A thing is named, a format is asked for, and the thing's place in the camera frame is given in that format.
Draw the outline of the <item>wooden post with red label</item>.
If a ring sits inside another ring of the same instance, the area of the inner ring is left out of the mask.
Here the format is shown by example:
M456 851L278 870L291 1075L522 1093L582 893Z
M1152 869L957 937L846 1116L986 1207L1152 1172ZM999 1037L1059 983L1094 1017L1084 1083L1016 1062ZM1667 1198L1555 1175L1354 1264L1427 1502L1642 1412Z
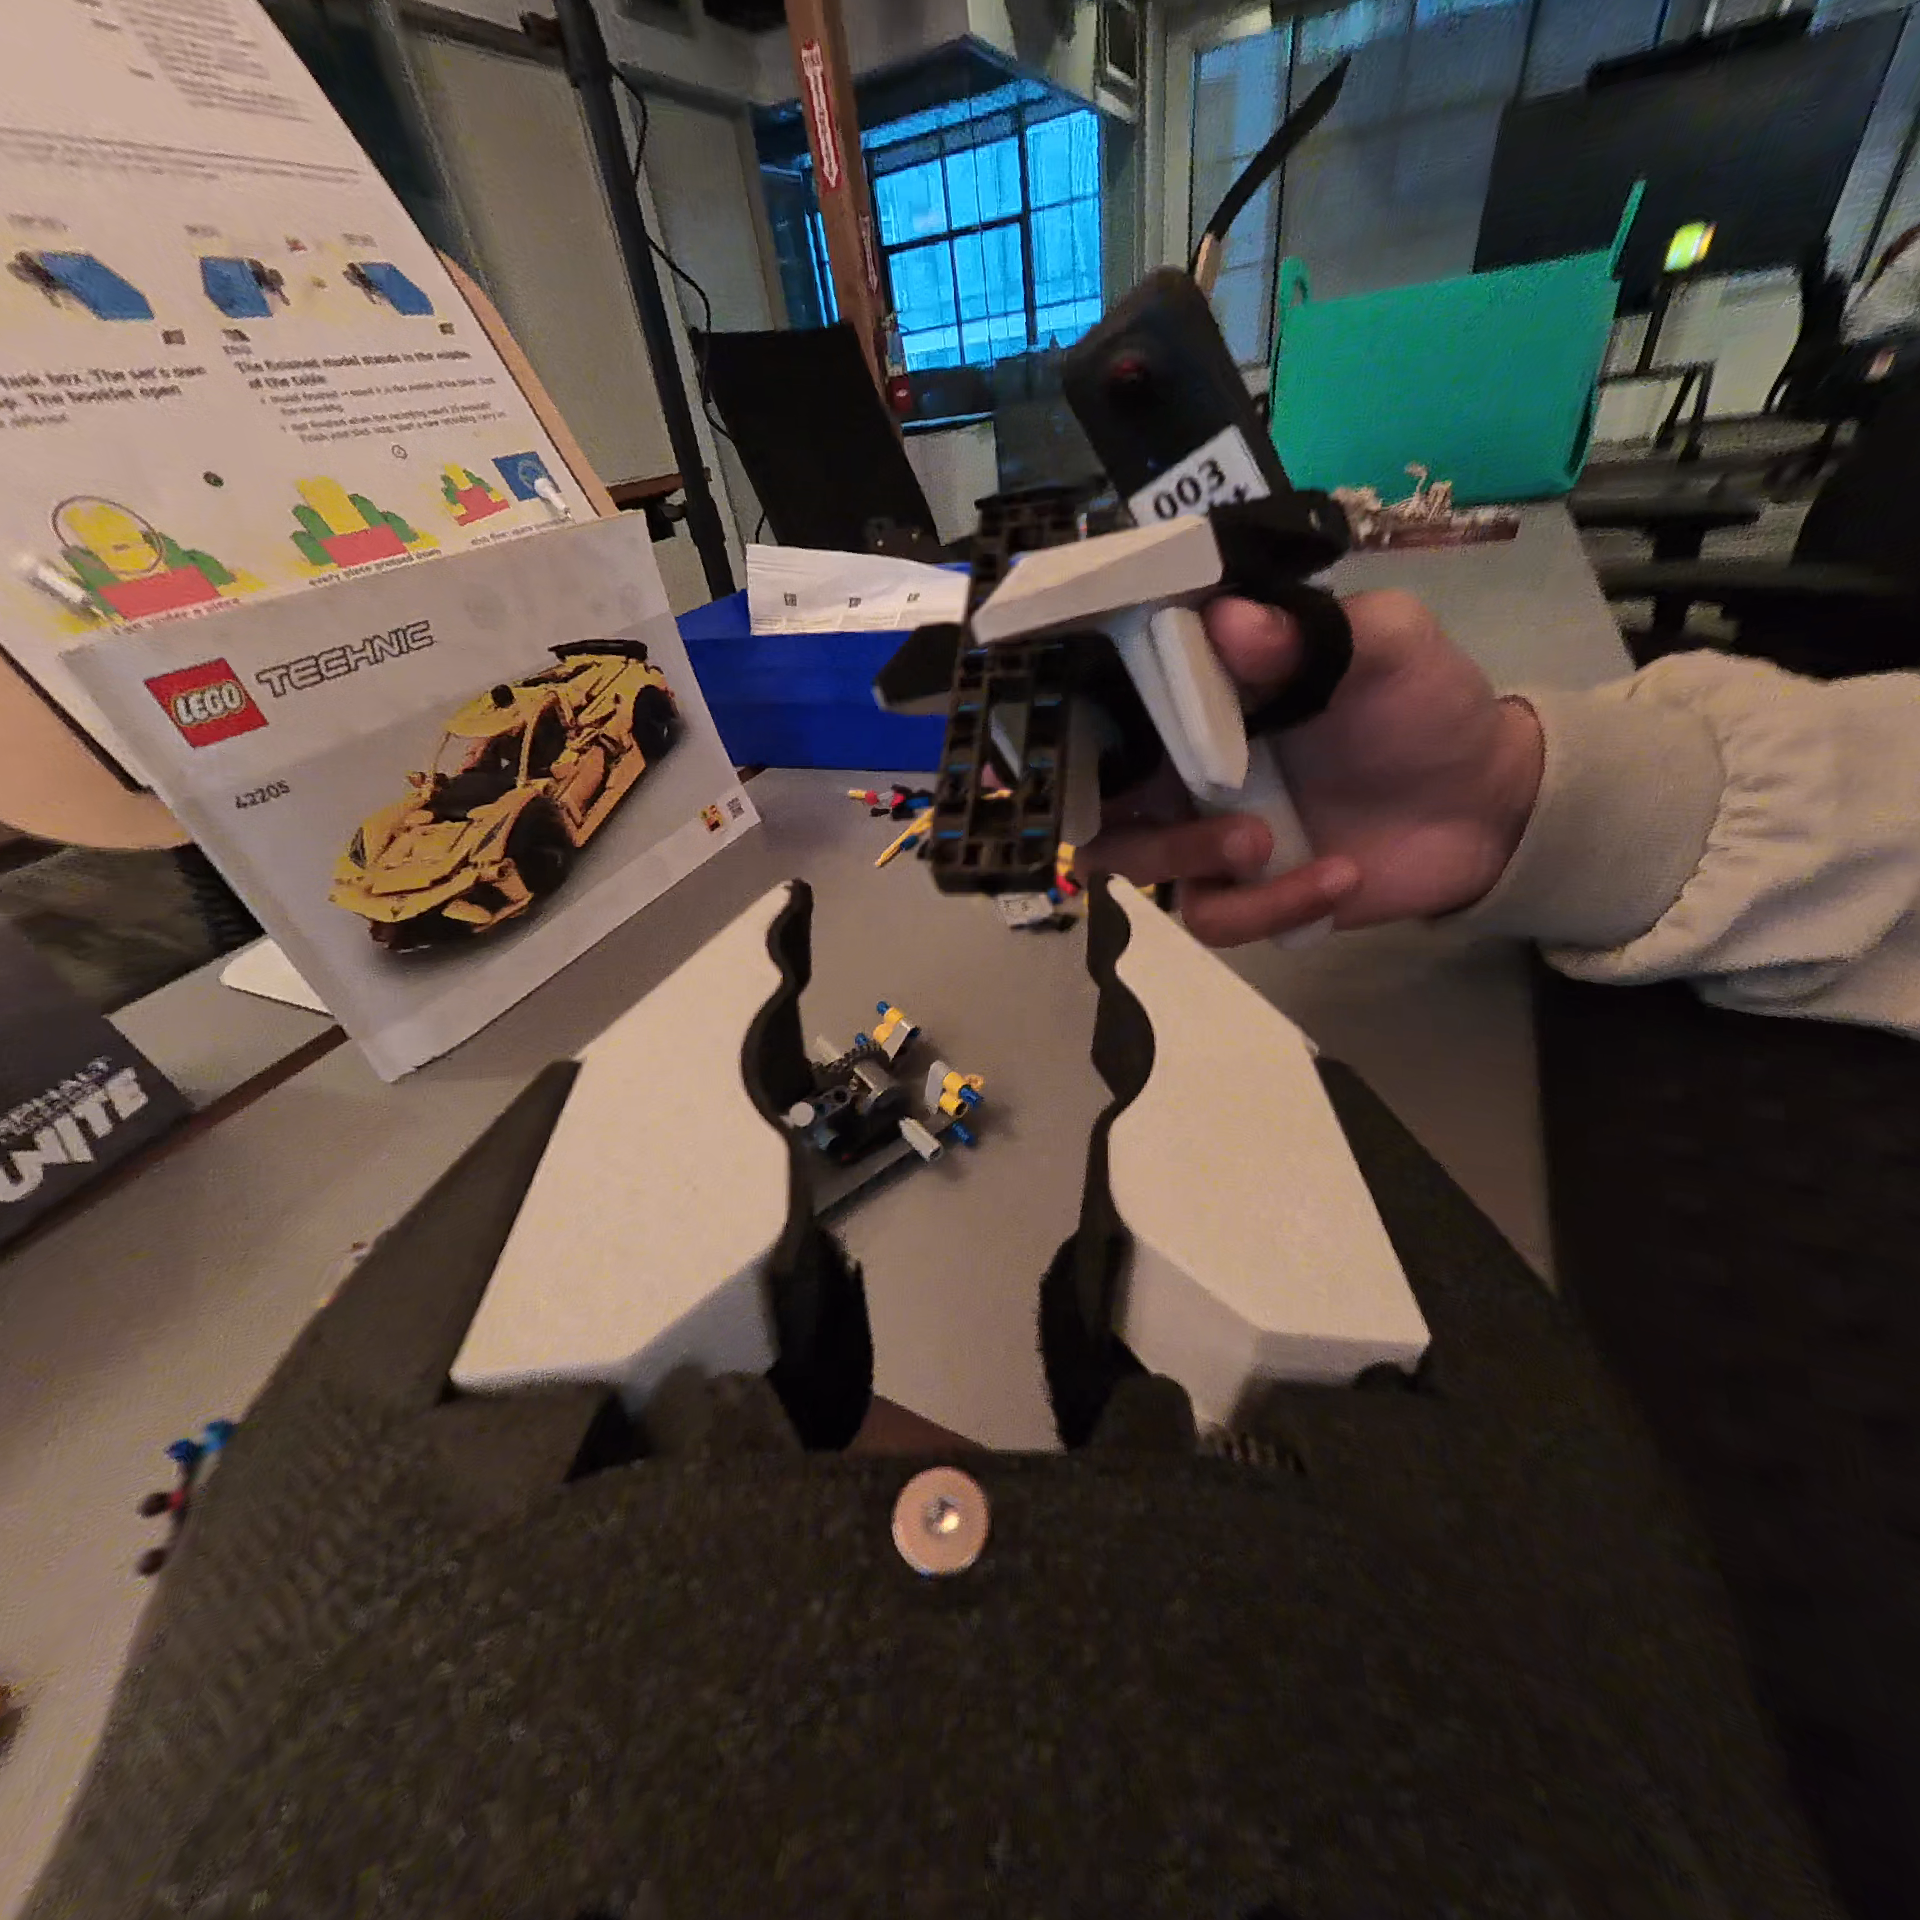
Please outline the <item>wooden post with red label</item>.
M880 392L880 408L886 414L892 401L882 341L880 240L859 143L843 9L839 3L788 3L784 17L836 316L853 327Z

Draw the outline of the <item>yellow car instruction booklet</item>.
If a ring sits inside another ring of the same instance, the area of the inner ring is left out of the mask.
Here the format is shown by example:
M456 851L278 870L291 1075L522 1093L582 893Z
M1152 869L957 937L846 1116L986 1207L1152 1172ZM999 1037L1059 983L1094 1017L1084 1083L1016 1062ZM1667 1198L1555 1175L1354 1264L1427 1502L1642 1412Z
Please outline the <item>yellow car instruction booklet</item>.
M759 825L636 515L152 621L68 662L386 1083Z

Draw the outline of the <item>pile of loose toy bricks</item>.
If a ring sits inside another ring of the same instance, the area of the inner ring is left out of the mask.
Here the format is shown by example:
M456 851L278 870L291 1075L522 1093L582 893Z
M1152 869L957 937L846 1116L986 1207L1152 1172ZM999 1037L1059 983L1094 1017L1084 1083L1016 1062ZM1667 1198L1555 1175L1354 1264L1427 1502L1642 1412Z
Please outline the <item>pile of loose toy bricks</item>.
M886 783L850 789L847 798L861 804L870 817L890 823L895 831L875 854L874 869L924 859L930 838L932 790L927 785ZM1007 931L1040 933L1069 931L1087 911L1087 886L1074 869L1076 845L1062 838L1040 885L1000 888L991 893L999 921Z

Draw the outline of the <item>person's right hand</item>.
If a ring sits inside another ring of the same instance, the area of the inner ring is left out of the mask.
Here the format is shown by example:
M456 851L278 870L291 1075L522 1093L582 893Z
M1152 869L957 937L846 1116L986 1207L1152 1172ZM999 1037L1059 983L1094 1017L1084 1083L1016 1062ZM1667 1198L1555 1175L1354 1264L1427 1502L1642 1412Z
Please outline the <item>person's right hand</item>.
M1330 923L1437 921L1482 901L1528 828L1544 732L1495 692L1412 595L1343 599L1354 660L1276 753L1311 854L1280 859L1255 816L1202 816L1178 774L1107 800L1076 870L1172 886L1214 949Z

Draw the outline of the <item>long toy car chassis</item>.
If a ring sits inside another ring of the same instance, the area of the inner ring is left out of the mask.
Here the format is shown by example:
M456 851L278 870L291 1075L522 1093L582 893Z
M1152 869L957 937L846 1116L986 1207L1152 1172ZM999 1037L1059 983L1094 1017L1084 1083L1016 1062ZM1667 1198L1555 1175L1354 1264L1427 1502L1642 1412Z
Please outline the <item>long toy car chassis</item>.
M811 1161L815 1215L846 1209L910 1161L930 1166L954 1148L975 1144L986 1077L942 1055L924 1021L893 998L878 998L870 1021L846 1044L813 1037L806 1072L808 1091L790 1103L784 1126ZM165 1449L168 1479L136 1505L158 1527L135 1559L136 1580L152 1580L176 1556L191 1502L234 1430L231 1419L208 1419Z

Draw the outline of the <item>grey desk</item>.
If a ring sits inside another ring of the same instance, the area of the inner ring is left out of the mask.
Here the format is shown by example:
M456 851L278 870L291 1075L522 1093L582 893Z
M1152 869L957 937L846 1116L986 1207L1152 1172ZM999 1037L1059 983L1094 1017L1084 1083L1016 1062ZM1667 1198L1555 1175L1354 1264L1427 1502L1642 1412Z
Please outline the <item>grey desk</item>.
M1627 669L1560 502L1519 535L1347 561L1340 589L1400 587L1502 688L1588 688ZM1031 1289L1076 1219L1102 1085L1074 933L1014 933L939 899L918 864L874 867L853 774L751 780L759 828L712 854L486 1032L392 1085L291 1006L197 969L111 1020L198 1116L156 1159L88 1189L3 1273L3 1654L22 1720L5 1752L3 1900L19 1916L84 1777L128 1656L152 1535L136 1502L159 1452L244 1412L354 1248L452 1164L532 1072L602 1032L778 880L813 891L808 1037L900 998L999 1126L981 1148L843 1215L868 1281L882 1396L995 1449L1053 1430ZM1551 1281L1528 961L1458 927L1371 927L1228 953L1330 1057L1354 1068Z

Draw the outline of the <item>blue plastic bin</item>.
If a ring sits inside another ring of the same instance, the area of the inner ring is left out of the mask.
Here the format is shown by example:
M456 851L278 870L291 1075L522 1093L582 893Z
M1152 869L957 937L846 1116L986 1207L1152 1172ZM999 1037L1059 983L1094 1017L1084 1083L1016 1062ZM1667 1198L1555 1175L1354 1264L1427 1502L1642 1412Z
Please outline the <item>blue plastic bin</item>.
M874 699L904 631L754 635L742 587L678 615L678 635L734 765L930 772L942 757L942 713Z

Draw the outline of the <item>small brown model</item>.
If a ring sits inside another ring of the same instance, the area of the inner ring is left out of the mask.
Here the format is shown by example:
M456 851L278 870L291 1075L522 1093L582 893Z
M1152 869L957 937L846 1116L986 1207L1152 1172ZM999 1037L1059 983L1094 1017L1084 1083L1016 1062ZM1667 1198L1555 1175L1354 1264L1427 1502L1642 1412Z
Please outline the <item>small brown model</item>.
M1522 520L1517 507L1504 502L1462 507L1454 499L1454 484L1432 480L1427 464L1407 464L1404 472L1410 491L1398 499L1382 499L1376 487L1330 491L1348 523L1350 550L1432 550L1517 539Z

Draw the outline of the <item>blue-lit grid window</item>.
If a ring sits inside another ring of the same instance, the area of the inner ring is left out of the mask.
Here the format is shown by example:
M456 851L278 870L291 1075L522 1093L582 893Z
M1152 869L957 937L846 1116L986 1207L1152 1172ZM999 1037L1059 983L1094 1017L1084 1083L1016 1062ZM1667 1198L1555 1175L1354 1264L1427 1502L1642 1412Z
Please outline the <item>blue-lit grid window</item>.
M861 140L902 368L987 368L1102 316L1102 119L1003 86Z

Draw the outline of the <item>black toy brick frame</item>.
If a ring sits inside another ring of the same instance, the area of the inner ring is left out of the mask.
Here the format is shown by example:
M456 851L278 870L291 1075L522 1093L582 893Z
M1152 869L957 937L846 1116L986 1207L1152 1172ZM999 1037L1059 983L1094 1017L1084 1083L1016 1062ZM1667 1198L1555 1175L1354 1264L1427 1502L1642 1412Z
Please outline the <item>black toy brick frame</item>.
M971 615L1029 550L1086 533L1084 494L983 496L965 542L966 649L943 716L924 861L946 896L1040 885L1056 845L1099 828L1103 764L1119 751L1109 695L1119 660L1099 631L983 645Z

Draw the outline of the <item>large black screen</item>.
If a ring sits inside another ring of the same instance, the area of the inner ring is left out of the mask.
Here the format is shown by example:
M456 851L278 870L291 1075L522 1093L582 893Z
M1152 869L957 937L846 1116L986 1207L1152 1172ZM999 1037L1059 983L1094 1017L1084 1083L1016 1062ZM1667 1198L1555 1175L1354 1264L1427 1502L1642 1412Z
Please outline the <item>large black screen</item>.
M1711 229L1707 272L1797 264L1830 231L1908 15L1818 27L1795 9L1511 102L1472 270L1614 248L1622 299L1643 304L1686 227Z

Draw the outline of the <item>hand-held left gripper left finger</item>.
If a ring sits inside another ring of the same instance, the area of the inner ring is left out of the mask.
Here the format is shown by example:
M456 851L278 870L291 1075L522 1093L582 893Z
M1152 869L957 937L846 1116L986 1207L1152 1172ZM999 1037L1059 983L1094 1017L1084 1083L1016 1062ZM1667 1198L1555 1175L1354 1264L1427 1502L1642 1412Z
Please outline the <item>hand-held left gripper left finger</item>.
M572 1057L454 1387L603 1384L637 1415L676 1375L756 1375L805 1449L853 1441L866 1291L788 1118L813 1099L808 931L782 880Z

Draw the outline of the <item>dark grey cloth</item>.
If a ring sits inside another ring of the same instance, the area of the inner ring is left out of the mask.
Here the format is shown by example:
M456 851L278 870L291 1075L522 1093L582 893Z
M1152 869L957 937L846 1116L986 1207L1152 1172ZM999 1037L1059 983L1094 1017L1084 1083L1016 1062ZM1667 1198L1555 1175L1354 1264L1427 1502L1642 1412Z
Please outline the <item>dark grey cloth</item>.
M102 1015L263 933L194 845L95 851L5 837L3 915Z

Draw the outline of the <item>person's right forearm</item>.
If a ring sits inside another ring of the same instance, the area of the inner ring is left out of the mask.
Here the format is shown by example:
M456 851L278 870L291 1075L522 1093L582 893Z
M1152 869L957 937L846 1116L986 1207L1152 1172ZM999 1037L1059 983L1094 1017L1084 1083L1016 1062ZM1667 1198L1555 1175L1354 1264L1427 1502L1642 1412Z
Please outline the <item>person's right forearm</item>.
M1693 652L1522 701L1542 783L1464 926L1576 981L1915 1040L1915 675Z

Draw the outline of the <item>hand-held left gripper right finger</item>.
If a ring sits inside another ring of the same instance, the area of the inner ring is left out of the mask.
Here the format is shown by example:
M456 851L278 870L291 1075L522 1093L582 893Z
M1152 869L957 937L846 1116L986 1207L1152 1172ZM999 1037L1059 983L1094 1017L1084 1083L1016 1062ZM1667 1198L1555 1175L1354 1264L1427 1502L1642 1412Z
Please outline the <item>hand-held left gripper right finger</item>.
M1060 1441L1132 1379L1199 1425L1282 1384L1415 1381L1431 1333L1303 1029L1127 880L1093 886L1087 973L1107 1105L1040 1285Z

